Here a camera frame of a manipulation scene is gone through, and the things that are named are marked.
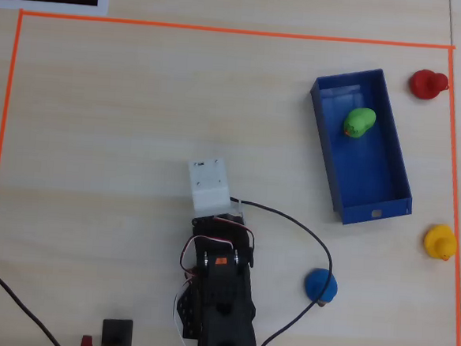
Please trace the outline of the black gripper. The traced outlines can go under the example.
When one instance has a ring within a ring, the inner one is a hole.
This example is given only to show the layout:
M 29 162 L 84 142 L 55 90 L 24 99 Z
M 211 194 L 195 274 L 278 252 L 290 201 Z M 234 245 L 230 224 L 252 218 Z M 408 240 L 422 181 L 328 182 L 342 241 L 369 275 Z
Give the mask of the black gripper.
M 255 235 L 242 216 L 222 214 L 192 220 L 196 265 L 207 266 L 210 257 L 232 257 L 236 265 L 254 266 Z

